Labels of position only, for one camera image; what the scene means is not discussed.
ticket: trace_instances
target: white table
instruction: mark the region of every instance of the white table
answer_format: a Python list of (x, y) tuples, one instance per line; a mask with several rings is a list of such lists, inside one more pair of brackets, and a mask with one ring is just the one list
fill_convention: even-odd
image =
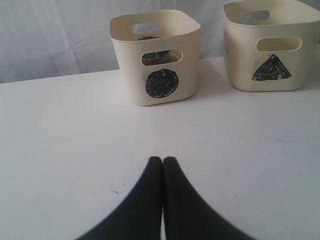
[(320, 238), (320, 47), (291, 92), (232, 88), (200, 61), (193, 97), (128, 102), (118, 70), (0, 85), (0, 239), (73, 240), (175, 156), (203, 198), (258, 240)]

